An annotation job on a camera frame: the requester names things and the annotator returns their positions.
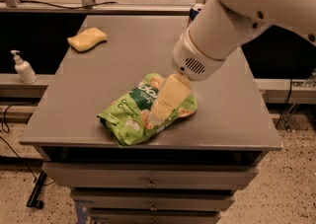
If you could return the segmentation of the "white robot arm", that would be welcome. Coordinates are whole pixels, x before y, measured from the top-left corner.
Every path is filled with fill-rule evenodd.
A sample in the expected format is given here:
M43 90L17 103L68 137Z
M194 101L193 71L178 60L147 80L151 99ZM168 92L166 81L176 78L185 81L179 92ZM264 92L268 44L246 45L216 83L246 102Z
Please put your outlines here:
M310 43L316 38L316 0L207 0L175 44L175 73L163 82L148 114L162 124L192 91L240 45L275 25Z

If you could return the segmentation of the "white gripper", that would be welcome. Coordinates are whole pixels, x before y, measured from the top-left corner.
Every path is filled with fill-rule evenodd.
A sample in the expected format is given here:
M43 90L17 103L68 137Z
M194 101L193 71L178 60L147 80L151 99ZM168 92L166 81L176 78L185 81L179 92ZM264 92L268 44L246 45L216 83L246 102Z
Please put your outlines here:
M190 32L185 31L176 42L171 74L162 84L158 97L151 107L148 122L153 126L162 124L192 91L191 81L203 81L213 75L225 62L226 55L216 58L197 48Z

